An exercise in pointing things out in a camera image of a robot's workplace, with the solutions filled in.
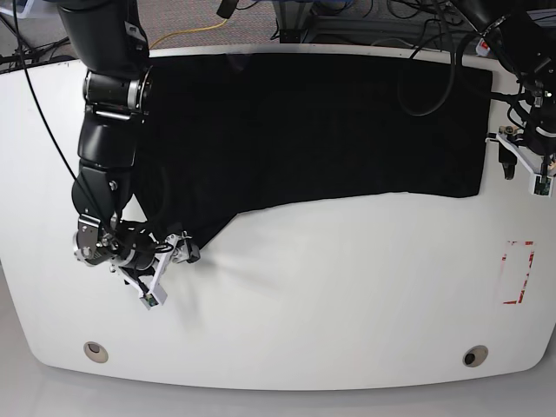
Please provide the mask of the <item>red tape rectangle marking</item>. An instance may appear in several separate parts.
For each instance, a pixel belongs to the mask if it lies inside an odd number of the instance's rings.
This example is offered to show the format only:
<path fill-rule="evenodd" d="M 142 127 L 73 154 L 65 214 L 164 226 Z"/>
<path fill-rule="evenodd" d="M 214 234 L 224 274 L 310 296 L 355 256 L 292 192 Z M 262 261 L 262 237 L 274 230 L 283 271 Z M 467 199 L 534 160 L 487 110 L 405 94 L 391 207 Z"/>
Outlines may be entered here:
<path fill-rule="evenodd" d="M 517 305 L 523 302 L 535 254 L 534 241 L 508 241 L 500 269 L 500 302 Z"/>

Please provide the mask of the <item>black tripod stand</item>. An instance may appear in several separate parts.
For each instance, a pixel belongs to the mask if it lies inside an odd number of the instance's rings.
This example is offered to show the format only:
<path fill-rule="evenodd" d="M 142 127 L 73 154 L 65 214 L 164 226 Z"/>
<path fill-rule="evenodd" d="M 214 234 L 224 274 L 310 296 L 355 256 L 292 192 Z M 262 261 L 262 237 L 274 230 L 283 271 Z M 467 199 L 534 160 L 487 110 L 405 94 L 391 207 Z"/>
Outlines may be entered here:
<path fill-rule="evenodd" d="M 70 46 L 67 37 L 35 46 L 18 32 L 16 26 L 4 15 L 1 15 L 1 24 L 16 40 L 14 51 L 9 56 L 1 55 L 1 74 L 21 70 L 23 63 L 29 67 L 36 67 L 76 60 L 75 56 L 60 53 L 60 50 Z"/>

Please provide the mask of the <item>metal frame base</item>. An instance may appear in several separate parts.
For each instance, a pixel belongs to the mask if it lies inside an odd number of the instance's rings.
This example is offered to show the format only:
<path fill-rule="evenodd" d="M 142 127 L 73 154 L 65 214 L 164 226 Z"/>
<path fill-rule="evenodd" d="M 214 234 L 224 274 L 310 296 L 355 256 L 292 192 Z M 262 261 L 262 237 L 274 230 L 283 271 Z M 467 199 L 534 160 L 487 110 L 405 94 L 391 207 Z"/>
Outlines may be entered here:
<path fill-rule="evenodd" d="M 351 12 L 354 1 L 273 1 L 277 25 L 276 37 L 281 43 L 312 43 L 315 40 L 354 41 L 366 45 L 388 37 L 415 40 L 421 23 L 400 20 L 374 12 L 374 2 L 367 11 Z"/>

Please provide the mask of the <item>white power strip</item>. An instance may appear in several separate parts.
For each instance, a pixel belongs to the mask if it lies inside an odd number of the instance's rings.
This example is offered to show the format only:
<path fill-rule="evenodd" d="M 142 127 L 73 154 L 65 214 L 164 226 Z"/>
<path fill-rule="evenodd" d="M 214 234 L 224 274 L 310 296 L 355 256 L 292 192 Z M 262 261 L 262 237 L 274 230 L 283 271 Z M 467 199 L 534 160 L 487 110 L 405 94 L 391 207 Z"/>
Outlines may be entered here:
<path fill-rule="evenodd" d="M 491 52 L 491 48 L 487 42 L 481 38 L 475 46 L 475 52 L 477 56 L 487 57 Z"/>

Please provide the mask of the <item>black T-shirt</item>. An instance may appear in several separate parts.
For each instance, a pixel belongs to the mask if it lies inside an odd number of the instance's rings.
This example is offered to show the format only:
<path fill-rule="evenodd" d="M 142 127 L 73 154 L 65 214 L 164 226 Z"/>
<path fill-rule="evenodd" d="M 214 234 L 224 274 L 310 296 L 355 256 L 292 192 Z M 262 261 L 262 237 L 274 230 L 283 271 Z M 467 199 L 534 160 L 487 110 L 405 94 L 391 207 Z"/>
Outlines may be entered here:
<path fill-rule="evenodd" d="M 493 75 L 443 63 L 253 54 L 159 57 L 132 189 L 157 238 L 206 245 L 236 215 L 408 192 L 479 193 Z"/>

